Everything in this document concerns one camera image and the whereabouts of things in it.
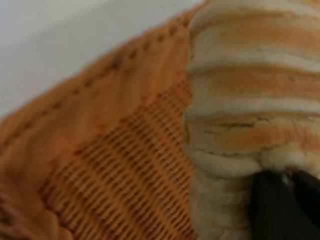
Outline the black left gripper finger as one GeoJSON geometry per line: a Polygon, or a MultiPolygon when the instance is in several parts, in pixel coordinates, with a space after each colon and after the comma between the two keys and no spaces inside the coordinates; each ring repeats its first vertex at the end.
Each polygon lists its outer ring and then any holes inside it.
{"type": "Polygon", "coordinates": [[[249,219],[254,240],[318,240],[320,181],[295,172],[289,188],[279,173],[264,171],[253,180],[249,219]]]}

